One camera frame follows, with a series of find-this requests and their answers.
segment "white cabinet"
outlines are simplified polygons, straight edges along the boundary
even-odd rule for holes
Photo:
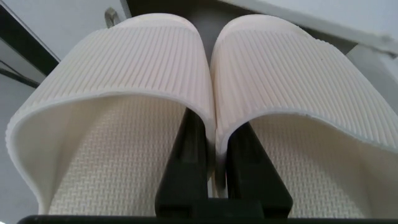
[[[123,21],[131,17],[126,0],[0,0],[58,61],[94,30],[106,28],[105,10]]]

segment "metal hook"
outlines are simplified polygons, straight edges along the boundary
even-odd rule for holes
[[[107,28],[111,28],[112,26],[120,23],[118,13],[112,7],[109,7],[105,11],[105,23]]]

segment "ribbed strap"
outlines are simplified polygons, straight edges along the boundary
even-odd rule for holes
[[[45,107],[109,95],[153,95],[183,103],[214,141],[213,91],[199,34],[184,27],[99,30],[83,39],[12,117],[7,134]]]
[[[397,115],[334,46],[293,33],[245,30],[216,47],[211,72],[221,157],[236,128],[273,113],[319,119],[396,152]]]

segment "gray floor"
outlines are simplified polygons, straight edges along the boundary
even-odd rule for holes
[[[0,222],[7,224],[16,223],[22,217],[38,211],[36,199],[12,164],[4,140],[11,116],[33,90],[0,75]]]

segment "white slipper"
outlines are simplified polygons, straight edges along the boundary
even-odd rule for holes
[[[12,117],[7,148],[40,214],[150,216],[185,107],[214,143],[199,33],[143,15],[73,48]]]
[[[289,217],[398,217],[398,117],[334,46],[243,16],[221,31],[211,76],[219,163],[251,121],[293,198]]]

